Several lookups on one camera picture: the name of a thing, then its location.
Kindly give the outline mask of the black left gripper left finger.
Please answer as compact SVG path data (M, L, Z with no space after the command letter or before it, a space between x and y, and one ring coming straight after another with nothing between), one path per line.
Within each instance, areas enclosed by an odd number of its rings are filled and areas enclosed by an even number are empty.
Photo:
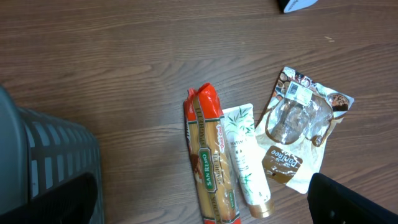
M27 204L1 215L1 224L86 224L98 199L91 173L84 173Z

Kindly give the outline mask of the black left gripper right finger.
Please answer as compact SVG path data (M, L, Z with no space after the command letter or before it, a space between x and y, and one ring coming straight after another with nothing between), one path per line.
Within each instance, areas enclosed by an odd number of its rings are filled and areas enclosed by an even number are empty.
M321 173L313 174L307 200L314 224L397 224L397 214Z

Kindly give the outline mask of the beige grain snack pouch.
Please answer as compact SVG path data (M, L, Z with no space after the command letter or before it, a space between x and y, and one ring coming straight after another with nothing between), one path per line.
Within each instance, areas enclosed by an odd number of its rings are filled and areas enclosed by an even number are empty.
M255 129L268 177L306 194L329 135L353 103L354 98L284 67Z

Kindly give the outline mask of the white gold-capped cream tube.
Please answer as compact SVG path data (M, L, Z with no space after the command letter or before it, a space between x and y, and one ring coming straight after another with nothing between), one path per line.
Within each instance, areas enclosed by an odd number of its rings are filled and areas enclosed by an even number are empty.
M254 218L266 218L274 205L262 166L264 154L256 141L253 105L223 110L228 149L246 205Z

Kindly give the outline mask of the orange spaghetti packet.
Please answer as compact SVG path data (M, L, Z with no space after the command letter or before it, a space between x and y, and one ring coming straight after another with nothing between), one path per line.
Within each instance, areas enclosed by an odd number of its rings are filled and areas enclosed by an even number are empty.
M189 89L183 103L185 137L204 223L241 223L236 178L223 129L224 114L212 84Z

